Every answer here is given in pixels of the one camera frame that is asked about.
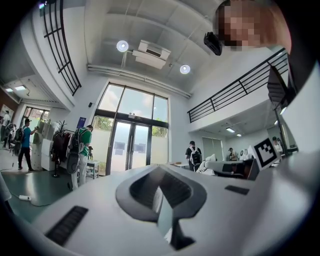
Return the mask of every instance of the desk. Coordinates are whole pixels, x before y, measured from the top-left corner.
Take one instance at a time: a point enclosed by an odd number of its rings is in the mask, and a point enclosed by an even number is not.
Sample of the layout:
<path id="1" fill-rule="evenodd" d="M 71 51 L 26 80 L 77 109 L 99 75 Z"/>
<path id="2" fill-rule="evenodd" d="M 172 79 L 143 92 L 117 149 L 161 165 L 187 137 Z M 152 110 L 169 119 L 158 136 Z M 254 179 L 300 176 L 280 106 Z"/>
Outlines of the desk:
<path id="1" fill-rule="evenodd" d="M 88 171 L 88 167 L 89 168 L 93 168 L 93 179 L 95 179 L 96 177 L 99 178 L 99 161 L 92 161 L 92 160 L 88 160 L 86 166 L 87 166 L 87 171 L 86 171 L 86 176 L 87 177 L 92 177 L 90 174 L 88 175 L 88 173 L 91 173 L 91 170 Z"/>
<path id="2" fill-rule="evenodd" d="M 174 166 L 186 169 L 186 167 L 189 167 L 189 164 L 188 163 L 180 163 L 180 164 L 175 164 Z"/>

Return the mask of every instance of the round ceiling light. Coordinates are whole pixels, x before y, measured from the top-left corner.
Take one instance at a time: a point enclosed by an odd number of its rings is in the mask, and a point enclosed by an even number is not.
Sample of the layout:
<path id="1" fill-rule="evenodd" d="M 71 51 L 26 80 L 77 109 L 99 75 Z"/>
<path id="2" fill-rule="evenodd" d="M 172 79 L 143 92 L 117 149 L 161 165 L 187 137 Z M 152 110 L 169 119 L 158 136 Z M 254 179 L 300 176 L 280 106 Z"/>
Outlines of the round ceiling light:
<path id="1" fill-rule="evenodd" d="M 180 72 L 182 74 L 188 74 L 190 72 L 190 66 L 189 65 L 182 65 L 180 67 Z"/>
<path id="2" fill-rule="evenodd" d="M 124 53 L 128 50 L 129 44 L 126 41 L 121 40 L 116 44 L 116 48 L 119 52 Z"/>

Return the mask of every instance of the blue shirt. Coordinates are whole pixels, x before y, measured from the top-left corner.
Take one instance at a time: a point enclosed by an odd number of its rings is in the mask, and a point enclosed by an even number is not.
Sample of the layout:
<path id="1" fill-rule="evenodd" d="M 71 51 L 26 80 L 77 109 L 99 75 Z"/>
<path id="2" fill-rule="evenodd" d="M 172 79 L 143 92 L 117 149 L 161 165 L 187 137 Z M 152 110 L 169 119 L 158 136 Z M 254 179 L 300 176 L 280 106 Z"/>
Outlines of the blue shirt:
<path id="1" fill-rule="evenodd" d="M 22 148 L 29 148 L 30 147 L 30 133 L 31 133 L 31 130 L 29 127 L 24 129 L 22 145 L 21 145 Z"/>

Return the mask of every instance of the air conditioner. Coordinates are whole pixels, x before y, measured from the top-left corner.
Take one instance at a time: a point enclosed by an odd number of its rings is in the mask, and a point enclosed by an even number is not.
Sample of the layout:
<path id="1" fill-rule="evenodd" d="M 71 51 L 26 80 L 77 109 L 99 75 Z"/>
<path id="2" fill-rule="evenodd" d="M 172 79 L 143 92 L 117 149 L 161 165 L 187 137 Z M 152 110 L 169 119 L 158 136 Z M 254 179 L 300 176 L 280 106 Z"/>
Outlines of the air conditioner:
<path id="1" fill-rule="evenodd" d="M 138 50 L 133 50 L 132 55 L 135 56 L 136 62 L 161 70 L 166 64 L 170 53 L 171 51 L 161 46 L 141 40 Z"/>

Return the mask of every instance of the door frame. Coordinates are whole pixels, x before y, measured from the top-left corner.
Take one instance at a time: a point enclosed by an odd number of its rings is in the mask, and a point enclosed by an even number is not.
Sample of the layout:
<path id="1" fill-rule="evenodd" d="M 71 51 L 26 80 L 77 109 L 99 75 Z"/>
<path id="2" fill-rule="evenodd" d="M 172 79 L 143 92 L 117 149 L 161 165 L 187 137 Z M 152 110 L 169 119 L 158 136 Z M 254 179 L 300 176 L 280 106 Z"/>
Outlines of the door frame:
<path id="1" fill-rule="evenodd" d="M 125 171 L 132 168 L 132 161 L 133 161 L 133 153 L 134 153 L 134 145 L 135 145 L 135 135 L 136 135 L 136 127 L 142 126 L 148 128 L 147 134 L 147 143 L 146 143 L 146 156 L 145 156 L 145 165 L 150 165 L 151 162 L 151 139 L 152 139 L 152 125 L 139 123 L 135 121 L 124 121 L 121 119 L 114 120 L 114 127 L 115 129 L 112 130 L 110 135 L 110 147 L 107 151 L 107 163 L 106 163 L 106 175 L 111 174 L 111 161 L 112 161 L 112 153 L 114 149 L 114 142 L 115 142 L 115 135 L 118 123 L 128 124 L 130 125 L 130 131 L 127 141 L 127 148 L 126 148 L 126 157 L 125 157 Z"/>

